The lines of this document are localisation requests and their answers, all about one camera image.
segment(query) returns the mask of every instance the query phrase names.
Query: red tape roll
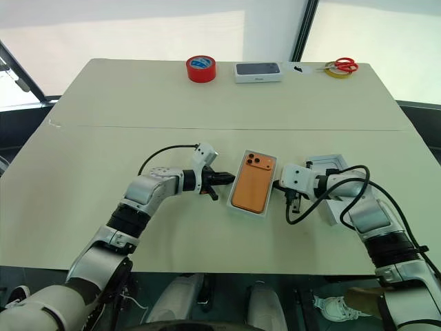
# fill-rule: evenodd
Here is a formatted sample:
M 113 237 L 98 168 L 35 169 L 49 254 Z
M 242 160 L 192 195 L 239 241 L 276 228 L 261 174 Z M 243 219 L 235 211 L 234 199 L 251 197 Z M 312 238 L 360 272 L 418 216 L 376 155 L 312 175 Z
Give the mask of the red tape roll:
M 206 55 L 190 57 L 186 64 L 188 78 L 197 83 L 207 83 L 216 77 L 216 61 Z

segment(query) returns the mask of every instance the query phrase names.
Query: scissors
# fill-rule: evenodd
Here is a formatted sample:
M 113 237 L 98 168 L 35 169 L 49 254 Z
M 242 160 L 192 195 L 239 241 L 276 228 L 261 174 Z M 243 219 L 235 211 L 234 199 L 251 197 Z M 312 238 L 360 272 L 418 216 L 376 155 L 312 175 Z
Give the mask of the scissors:
M 354 72 L 358 70 L 358 64 L 350 57 L 341 57 L 323 69 L 339 69 L 345 72 Z

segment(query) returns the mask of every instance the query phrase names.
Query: red scissor handle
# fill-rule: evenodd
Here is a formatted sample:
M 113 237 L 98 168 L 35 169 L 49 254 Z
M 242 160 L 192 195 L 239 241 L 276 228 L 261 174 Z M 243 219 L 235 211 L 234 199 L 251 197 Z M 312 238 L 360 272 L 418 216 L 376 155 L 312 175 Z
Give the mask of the red scissor handle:
M 358 64 L 350 57 L 341 57 L 336 59 L 334 65 L 337 69 L 345 72 L 354 72 L 358 69 Z

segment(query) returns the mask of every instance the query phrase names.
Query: orange phone case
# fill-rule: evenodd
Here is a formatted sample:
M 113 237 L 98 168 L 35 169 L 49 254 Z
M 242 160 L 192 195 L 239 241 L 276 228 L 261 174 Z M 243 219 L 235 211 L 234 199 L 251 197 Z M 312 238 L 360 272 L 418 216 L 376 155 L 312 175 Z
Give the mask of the orange phone case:
M 275 160 L 266 155 L 250 153 L 245 157 L 231 204 L 261 214 L 271 187 Z

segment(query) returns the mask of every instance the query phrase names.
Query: yellow tape roll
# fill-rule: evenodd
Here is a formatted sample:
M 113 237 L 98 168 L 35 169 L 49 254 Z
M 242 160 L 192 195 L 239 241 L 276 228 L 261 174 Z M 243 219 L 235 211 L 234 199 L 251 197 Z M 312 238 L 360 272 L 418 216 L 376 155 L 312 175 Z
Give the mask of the yellow tape roll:
M 334 64 L 334 61 L 328 62 L 325 64 L 325 67 L 331 66 L 333 64 Z M 352 75 L 352 72 L 344 72 L 339 69 L 325 69 L 325 72 L 327 73 L 328 76 L 331 76 L 333 78 L 339 78 L 339 79 L 348 78 Z

